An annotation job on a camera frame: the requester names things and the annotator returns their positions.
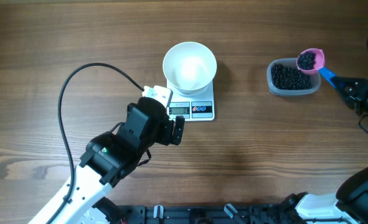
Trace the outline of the pink scoop blue handle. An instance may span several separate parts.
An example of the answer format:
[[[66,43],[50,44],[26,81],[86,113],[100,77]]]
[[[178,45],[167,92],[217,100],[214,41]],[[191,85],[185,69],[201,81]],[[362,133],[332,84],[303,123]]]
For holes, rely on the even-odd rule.
[[[321,49],[316,49],[316,48],[310,48],[310,49],[306,49],[303,52],[301,52],[300,54],[303,54],[307,51],[312,51],[316,54],[316,58],[315,58],[315,64],[314,64],[314,68],[312,70],[303,70],[300,69],[299,66],[297,65],[297,61],[298,61],[298,57],[296,59],[296,66],[297,68],[302,71],[303,73],[307,74],[307,75],[316,75],[317,73],[320,74],[331,86],[333,86],[330,82],[330,78],[335,77],[336,75],[330,71],[329,69],[327,69],[325,67],[325,57],[324,57],[324,52]]]

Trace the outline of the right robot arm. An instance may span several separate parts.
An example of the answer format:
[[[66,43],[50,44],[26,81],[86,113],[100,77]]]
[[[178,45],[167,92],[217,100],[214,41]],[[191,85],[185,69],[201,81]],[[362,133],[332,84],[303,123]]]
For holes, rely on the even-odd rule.
[[[333,76],[326,79],[345,104],[368,117],[368,80]],[[368,223],[368,167],[348,178],[335,194],[306,194],[296,204],[306,223]]]

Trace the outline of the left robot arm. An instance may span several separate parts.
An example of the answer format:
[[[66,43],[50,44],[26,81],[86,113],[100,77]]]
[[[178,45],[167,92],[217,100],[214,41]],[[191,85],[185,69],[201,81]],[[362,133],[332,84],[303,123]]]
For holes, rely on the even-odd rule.
[[[132,173],[155,144],[178,145],[185,119],[170,119],[159,101],[141,97],[127,107],[126,121],[93,138],[64,186],[31,223],[76,223],[91,207]]]

